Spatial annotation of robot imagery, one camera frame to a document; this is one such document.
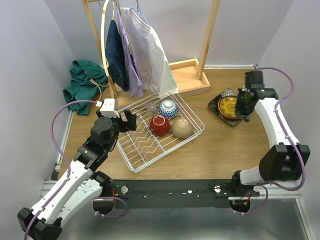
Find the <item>gray floor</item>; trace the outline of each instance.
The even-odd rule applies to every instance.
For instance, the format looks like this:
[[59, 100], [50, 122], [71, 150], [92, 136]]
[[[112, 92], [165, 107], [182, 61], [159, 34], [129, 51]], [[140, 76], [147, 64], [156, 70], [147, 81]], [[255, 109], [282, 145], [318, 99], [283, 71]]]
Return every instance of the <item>gray floor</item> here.
[[[252, 206], [261, 201], [256, 200]], [[118, 219], [94, 215], [90, 205], [59, 240], [307, 240], [295, 199], [270, 199], [258, 213], [223, 208], [131, 209]]]

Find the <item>green cloth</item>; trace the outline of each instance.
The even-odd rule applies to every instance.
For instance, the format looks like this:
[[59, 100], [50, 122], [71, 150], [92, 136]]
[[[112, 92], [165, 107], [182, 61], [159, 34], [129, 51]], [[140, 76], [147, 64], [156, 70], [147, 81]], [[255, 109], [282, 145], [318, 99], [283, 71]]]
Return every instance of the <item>green cloth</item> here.
[[[108, 78], [105, 70], [98, 64], [89, 60], [76, 60], [72, 62], [73, 68], [70, 70], [72, 79], [71, 85], [63, 90], [63, 96], [66, 103], [73, 102], [75, 100], [92, 100], [95, 94], [99, 94], [100, 91], [96, 85], [90, 82], [93, 79], [98, 84], [106, 86], [108, 84]], [[79, 116], [86, 116], [90, 111], [89, 103], [77, 103], [68, 107], [69, 110], [77, 110]]]

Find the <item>wooden table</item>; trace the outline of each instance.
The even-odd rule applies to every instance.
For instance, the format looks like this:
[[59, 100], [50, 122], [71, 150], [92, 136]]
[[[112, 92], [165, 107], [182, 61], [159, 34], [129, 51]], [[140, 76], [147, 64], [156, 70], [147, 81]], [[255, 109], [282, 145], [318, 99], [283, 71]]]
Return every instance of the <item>wooden table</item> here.
[[[207, 106], [226, 88], [238, 92], [237, 88], [244, 84], [245, 72], [247, 70], [206, 70], [210, 91], [183, 98], [205, 125], [196, 139], [138, 173], [128, 169], [116, 147], [98, 170], [112, 179], [230, 179], [235, 171], [258, 165], [269, 150], [268, 137], [258, 115], [254, 112], [249, 123], [242, 121], [231, 127]], [[109, 97], [109, 91], [104, 91], [102, 98]], [[92, 106], [89, 116], [74, 114], [65, 147], [69, 161], [88, 138], [97, 119], [96, 110]], [[63, 162], [59, 177], [66, 169]]]

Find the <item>screw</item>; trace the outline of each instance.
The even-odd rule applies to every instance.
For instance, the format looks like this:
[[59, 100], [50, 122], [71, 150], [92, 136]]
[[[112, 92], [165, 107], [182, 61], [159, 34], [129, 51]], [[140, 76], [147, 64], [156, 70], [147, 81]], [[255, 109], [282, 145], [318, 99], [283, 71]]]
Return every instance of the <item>screw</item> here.
[[255, 192], [257, 192], [257, 193], [260, 192], [260, 187], [254, 186], [254, 187], [253, 187], [253, 191], [255, 191]]
[[218, 194], [221, 192], [221, 187], [219, 185], [214, 186], [214, 191]]
[[122, 192], [123, 194], [126, 194], [126, 193], [128, 192], [127, 186], [123, 186], [123, 187], [121, 188], [121, 192]]

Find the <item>white wall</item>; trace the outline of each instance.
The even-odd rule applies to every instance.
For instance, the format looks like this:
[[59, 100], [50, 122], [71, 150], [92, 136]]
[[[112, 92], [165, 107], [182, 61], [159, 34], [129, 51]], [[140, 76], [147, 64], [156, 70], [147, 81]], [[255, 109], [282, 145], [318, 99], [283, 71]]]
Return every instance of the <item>white wall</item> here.
[[[318, 0], [295, 0], [259, 65], [280, 68], [294, 80], [295, 93], [281, 107], [300, 143], [309, 145], [311, 150], [302, 196], [313, 229], [320, 239], [319, 12]], [[289, 83], [280, 73], [265, 70], [264, 80], [268, 87], [276, 89], [279, 96], [289, 91]]]
[[[0, 22], [0, 239], [19, 240], [17, 213], [54, 169], [49, 127], [74, 56], [44, 0], [0, 1]], [[60, 142], [68, 115], [56, 123]]]
[[[45, 0], [76, 59], [101, 63], [80, 0]], [[206, 64], [257, 64], [293, 0], [223, 0]], [[119, 0], [136, 7], [135, 0]], [[211, 0], [140, 0], [140, 7], [161, 40], [169, 62], [199, 58]], [[102, 7], [90, 3], [100, 33]], [[106, 27], [112, 18], [107, 9]]]

